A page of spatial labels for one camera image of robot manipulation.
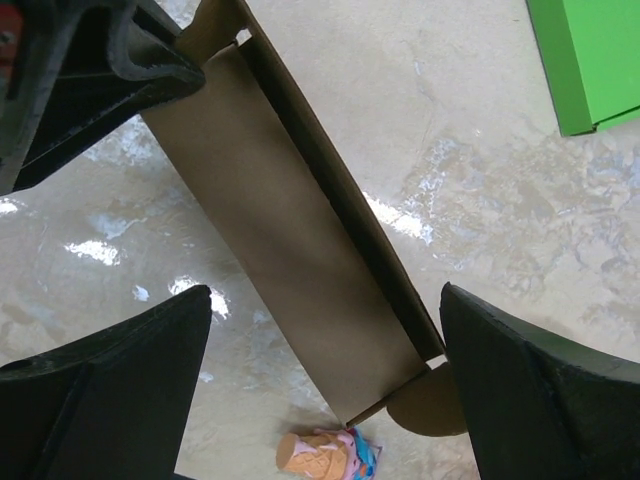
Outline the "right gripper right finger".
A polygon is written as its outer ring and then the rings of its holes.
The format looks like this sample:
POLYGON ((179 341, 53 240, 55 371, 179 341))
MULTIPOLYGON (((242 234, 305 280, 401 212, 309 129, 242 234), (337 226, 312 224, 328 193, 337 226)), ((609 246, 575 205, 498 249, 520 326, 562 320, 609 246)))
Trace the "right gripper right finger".
POLYGON ((636 479, 639 366, 446 284, 440 318, 484 479, 636 479))

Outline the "brown cardboard box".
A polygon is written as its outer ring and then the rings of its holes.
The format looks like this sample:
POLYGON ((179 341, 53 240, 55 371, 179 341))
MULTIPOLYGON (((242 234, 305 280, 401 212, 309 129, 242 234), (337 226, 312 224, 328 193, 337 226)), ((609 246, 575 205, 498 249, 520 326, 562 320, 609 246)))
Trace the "brown cardboard box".
POLYGON ((247 3, 201 2, 175 45, 204 86, 144 120, 335 416, 464 433, 430 315, 247 3))

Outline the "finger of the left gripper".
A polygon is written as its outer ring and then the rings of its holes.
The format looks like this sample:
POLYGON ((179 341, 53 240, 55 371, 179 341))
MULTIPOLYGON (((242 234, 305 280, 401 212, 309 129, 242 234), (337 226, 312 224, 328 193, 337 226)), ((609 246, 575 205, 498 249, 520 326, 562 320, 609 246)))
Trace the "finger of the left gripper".
POLYGON ((1 4, 1 190, 32 188, 140 112, 205 83, 155 1, 1 4))

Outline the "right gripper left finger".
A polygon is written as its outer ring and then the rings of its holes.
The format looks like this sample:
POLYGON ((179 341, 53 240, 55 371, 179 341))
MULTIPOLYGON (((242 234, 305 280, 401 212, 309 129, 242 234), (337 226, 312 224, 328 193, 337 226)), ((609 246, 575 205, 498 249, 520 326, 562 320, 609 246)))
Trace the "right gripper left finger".
POLYGON ((2 366, 2 478, 177 478, 210 323, 210 290, 196 285, 2 366))

